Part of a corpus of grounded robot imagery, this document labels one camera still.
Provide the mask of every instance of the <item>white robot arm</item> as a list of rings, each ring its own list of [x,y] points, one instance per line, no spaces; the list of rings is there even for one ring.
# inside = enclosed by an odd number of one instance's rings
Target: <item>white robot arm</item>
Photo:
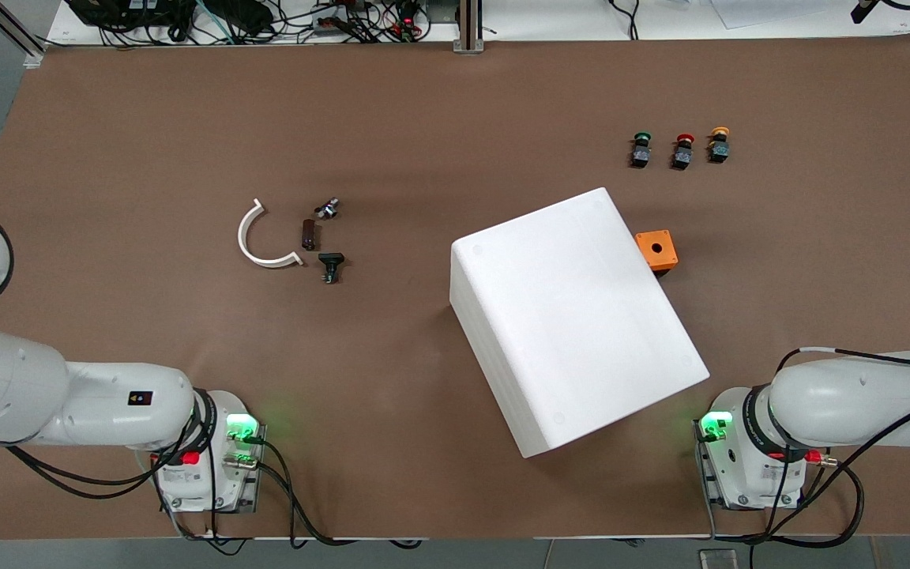
[[[826,347],[799,352],[839,353]],[[795,507],[823,447],[857,446],[910,413],[910,352],[792,365],[768,385],[722,392],[698,422],[708,478],[722,507]],[[878,444],[910,447],[910,421]],[[788,468],[784,455],[788,449]],[[779,487],[781,476],[786,477]]]
[[[0,227],[0,295],[12,269]],[[237,397],[195,390],[174,368],[73,363],[0,332],[0,443],[161,451],[170,461],[156,479],[171,511],[237,511],[249,501],[259,447],[242,439],[258,430]]]

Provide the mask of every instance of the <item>white foam block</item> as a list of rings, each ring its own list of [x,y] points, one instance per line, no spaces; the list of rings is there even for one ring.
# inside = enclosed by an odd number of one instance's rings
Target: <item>white foam block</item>
[[[456,241],[450,299],[523,457],[708,378],[606,188]]]

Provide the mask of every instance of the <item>brown table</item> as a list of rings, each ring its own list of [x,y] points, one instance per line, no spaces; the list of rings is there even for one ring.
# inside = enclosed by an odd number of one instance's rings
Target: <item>brown table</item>
[[[799,345],[910,349],[910,39],[52,51],[0,139],[16,273],[0,330],[70,360],[152,361],[270,425],[333,536],[707,533],[690,419]],[[732,158],[667,168],[676,134]],[[653,159],[626,167],[631,134]],[[662,281],[712,378],[521,458],[448,305],[463,235],[604,185],[632,231],[667,228]],[[299,249],[338,195],[322,251]],[[92,475],[123,449],[33,449]],[[910,450],[859,461],[862,532],[910,533]],[[836,533],[850,487],[795,533]],[[282,536],[265,485],[238,536]],[[763,514],[723,514],[724,532]],[[0,450],[0,539],[169,536],[152,491],[61,493]]]

